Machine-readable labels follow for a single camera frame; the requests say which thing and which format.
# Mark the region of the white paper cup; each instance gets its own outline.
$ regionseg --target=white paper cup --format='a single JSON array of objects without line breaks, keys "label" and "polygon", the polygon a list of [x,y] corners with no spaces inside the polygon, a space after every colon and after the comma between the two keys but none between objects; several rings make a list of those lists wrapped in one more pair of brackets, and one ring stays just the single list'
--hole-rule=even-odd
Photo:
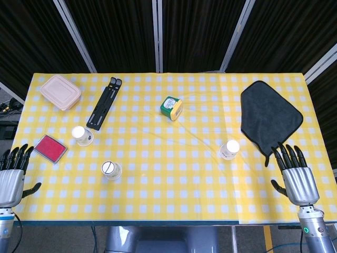
[{"label": "white paper cup", "polygon": [[233,160],[239,150],[239,143],[235,140],[229,140],[227,143],[221,145],[219,153],[223,159]]},{"label": "white paper cup", "polygon": [[94,140],[94,134],[80,125],[72,129],[72,136],[80,146],[88,146]]},{"label": "white paper cup", "polygon": [[115,162],[106,161],[101,167],[103,175],[109,180],[116,180],[122,175],[122,167]]}]

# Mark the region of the robotic arm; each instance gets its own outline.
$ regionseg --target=robotic arm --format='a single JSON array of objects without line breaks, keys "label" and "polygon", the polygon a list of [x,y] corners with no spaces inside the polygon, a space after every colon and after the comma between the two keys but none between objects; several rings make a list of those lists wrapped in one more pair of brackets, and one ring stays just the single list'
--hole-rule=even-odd
[{"label": "robotic arm", "polygon": [[272,147],[272,150],[281,170],[285,188],[282,188],[275,180],[271,180],[273,187],[288,197],[294,205],[300,207],[298,217],[310,253],[336,252],[323,220],[324,212],[313,206],[320,196],[302,151],[299,147],[294,146],[296,156],[291,146],[286,145],[289,154],[281,143],[279,146],[282,157],[275,148]]},{"label": "robotic arm", "polygon": [[0,158],[0,252],[7,252],[8,249],[15,216],[12,207],[41,186],[41,183],[37,183],[33,188],[23,190],[29,158],[34,150],[34,147],[27,147],[28,144],[25,144],[12,152],[7,150]]}]

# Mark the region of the black curtain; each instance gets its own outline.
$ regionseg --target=black curtain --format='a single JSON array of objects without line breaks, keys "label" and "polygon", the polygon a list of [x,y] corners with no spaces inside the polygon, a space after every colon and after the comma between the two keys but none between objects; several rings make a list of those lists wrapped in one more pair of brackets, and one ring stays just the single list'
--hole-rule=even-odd
[{"label": "black curtain", "polygon": [[336,43],[336,0],[257,0],[226,72],[306,73]]},{"label": "black curtain", "polygon": [[309,92],[326,150],[333,169],[337,169],[337,61],[309,85]]},{"label": "black curtain", "polygon": [[22,99],[35,72],[88,72],[52,0],[1,1],[0,23],[0,81]]},{"label": "black curtain", "polygon": [[151,0],[66,0],[98,72],[155,72]]},{"label": "black curtain", "polygon": [[244,0],[163,0],[164,72],[219,70]]}]

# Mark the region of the gray cloth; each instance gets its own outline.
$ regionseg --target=gray cloth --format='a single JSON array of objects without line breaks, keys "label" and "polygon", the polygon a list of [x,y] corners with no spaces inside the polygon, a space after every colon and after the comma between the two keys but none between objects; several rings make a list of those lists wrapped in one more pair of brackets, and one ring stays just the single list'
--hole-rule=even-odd
[{"label": "gray cloth", "polygon": [[271,147],[285,142],[303,122],[303,115],[274,89],[256,81],[241,93],[241,131],[266,157]]}]

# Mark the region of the yellow gingham tablecloth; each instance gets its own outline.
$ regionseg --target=yellow gingham tablecloth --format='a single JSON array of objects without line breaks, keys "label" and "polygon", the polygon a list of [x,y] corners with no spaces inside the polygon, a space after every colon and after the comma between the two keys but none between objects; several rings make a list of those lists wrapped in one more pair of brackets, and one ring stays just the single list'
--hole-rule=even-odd
[{"label": "yellow gingham tablecloth", "polygon": [[[53,165],[33,152],[25,189],[39,191],[15,211],[26,221],[239,221],[298,222],[298,207],[276,192],[283,184],[273,157],[264,156],[240,130],[240,94],[263,80],[304,116],[286,141],[301,147],[320,193],[316,207],[325,220],[337,218],[337,186],[302,74],[62,74],[82,90],[81,100],[61,111],[39,92],[52,74],[34,74],[13,146],[36,144],[48,134],[68,147]],[[85,126],[99,97],[114,76],[123,81],[94,142],[78,146],[71,136]],[[172,122],[160,113],[168,96],[184,109]],[[228,139],[241,145],[226,161],[219,147]],[[117,181],[103,177],[101,164],[122,166]]]}]

